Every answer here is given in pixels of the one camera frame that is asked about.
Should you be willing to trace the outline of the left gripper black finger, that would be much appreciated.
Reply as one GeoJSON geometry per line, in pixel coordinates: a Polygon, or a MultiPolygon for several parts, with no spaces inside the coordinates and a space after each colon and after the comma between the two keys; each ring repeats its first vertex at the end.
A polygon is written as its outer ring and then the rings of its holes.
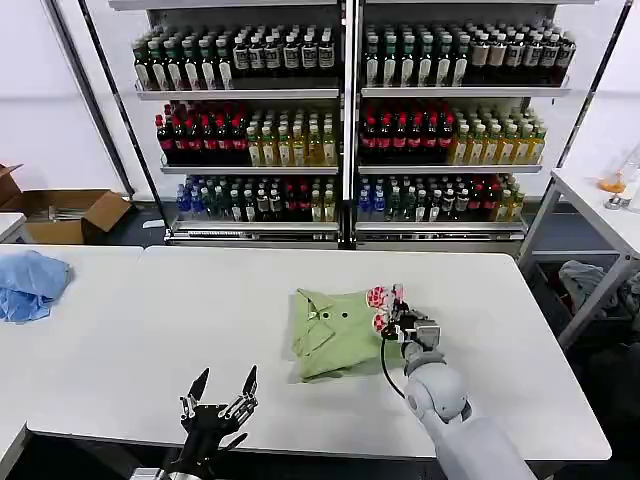
{"type": "Polygon", "coordinates": [[[253,365],[241,393],[224,410],[225,419],[248,419],[258,406],[257,391],[257,366],[253,365]]]}
{"type": "Polygon", "coordinates": [[[205,368],[203,372],[193,381],[188,393],[180,398],[183,413],[182,418],[192,418],[195,415],[195,409],[199,405],[206,384],[208,381],[209,369],[205,368]]]}

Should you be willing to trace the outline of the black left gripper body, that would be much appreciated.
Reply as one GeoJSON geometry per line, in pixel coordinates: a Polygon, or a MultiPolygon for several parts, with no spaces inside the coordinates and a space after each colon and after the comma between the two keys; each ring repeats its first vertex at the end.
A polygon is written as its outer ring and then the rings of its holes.
{"type": "Polygon", "coordinates": [[[210,471],[226,436],[236,433],[246,421],[246,407],[198,405],[189,418],[187,438],[170,471],[210,471]]]}

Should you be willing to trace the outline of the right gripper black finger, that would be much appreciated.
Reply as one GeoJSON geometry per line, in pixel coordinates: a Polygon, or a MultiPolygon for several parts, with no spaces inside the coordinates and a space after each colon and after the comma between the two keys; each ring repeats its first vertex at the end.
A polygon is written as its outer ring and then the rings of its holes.
{"type": "Polygon", "coordinates": [[[373,328],[382,340],[398,341],[400,314],[397,311],[378,309],[373,317],[373,328]]]}
{"type": "Polygon", "coordinates": [[[377,285],[366,292],[366,303],[369,307],[393,307],[397,302],[404,301],[404,286],[377,285]]]}

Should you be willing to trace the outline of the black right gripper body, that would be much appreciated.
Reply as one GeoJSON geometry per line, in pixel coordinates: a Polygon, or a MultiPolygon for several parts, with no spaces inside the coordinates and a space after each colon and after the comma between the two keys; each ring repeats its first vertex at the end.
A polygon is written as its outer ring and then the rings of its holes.
{"type": "Polygon", "coordinates": [[[397,343],[413,341],[416,319],[417,316],[406,302],[395,299],[389,316],[388,338],[397,343]]]}

